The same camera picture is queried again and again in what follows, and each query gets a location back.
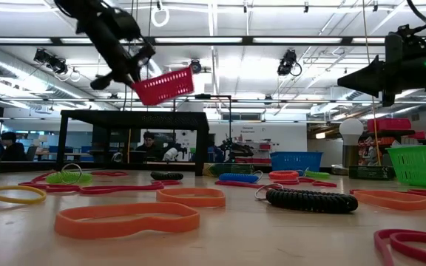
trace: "black coiled cord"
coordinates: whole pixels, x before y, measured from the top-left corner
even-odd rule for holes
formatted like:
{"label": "black coiled cord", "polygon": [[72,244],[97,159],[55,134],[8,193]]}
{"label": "black coiled cord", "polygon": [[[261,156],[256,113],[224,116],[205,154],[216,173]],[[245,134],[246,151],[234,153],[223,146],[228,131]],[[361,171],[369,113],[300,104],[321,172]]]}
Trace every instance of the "black coiled cord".
{"label": "black coiled cord", "polygon": [[157,181],[182,180],[183,174],[181,174],[181,173],[160,173],[160,172],[153,171],[151,173],[151,177],[154,178]]}
{"label": "black coiled cord", "polygon": [[298,211],[346,214],[358,208],[355,197],[338,193],[272,188],[266,199],[274,206]]}

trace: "yellow rubber band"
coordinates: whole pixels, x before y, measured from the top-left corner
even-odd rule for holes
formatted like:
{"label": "yellow rubber band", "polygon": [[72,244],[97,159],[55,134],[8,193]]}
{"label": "yellow rubber band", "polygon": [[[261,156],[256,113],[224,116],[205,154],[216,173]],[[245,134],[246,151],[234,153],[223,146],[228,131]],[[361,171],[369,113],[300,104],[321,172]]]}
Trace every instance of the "yellow rubber band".
{"label": "yellow rubber band", "polygon": [[32,188],[32,187],[23,186],[23,185],[7,185],[7,186],[0,187],[0,191],[6,191],[6,190],[31,191],[41,196],[37,199],[17,199],[17,198],[0,196],[0,201],[2,202],[17,203],[17,204],[36,204],[36,203],[45,201],[45,198],[47,197],[47,194],[45,193],[45,191],[42,191],[38,188]]}

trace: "chair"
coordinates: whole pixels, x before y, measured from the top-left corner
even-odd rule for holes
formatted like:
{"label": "chair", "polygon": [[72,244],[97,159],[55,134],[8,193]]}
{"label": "chair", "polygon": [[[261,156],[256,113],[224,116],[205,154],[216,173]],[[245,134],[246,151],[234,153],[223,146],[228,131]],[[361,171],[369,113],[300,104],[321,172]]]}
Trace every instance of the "chair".
{"label": "chair", "polygon": [[26,158],[28,161],[34,161],[34,157],[36,156],[37,146],[30,146],[27,149]]}

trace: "blue basket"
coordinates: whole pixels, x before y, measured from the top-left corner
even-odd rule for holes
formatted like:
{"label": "blue basket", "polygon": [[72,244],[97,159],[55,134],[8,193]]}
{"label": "blue basket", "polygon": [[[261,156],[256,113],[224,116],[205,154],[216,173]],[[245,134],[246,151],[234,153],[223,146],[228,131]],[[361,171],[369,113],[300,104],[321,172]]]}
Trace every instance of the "blue basket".
{"label": "blue basket", "polygon": [[272,171],[320,171],[322,152],[278,151],[271,153]]}

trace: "orange rubber band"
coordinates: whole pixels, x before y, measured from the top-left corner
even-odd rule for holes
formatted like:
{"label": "orange rubber band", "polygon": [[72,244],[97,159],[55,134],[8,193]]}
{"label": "orange rubber band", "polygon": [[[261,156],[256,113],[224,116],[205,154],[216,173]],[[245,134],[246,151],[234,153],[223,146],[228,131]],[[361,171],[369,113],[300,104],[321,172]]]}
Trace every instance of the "orange rubber band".
{"label": "orange rubber band", "polygon": [[[226,205],[225,194],[213,188],[170,188],[156,192],[157,201],[176,202],[190,207],[223,207]],[[185,195],[199,195],[210,197],[185,197]]]}
{"label": "orange rubber band", "polygon": [[426,197],[395,191],[355,191],[354,196],[363,203],[401,211],[426,209]]}
{"label": "orange rubber band", "polygon": [[[122,222],[79,221],[87,218],[128,216],[133,214],[176,214],[180,217],[147,216]],[[144,230],[169,233],[198,228],[200,215],[192,208],[177,203],[134,203],[70,208],[55,218],[55,232],[75,239],[103,239],[128,236]]]}
{"label": "orange rubber band", "polygon": [[272,171],[269,173],[269,179],[273,180],[295,180],[298,177],[297,171]]}

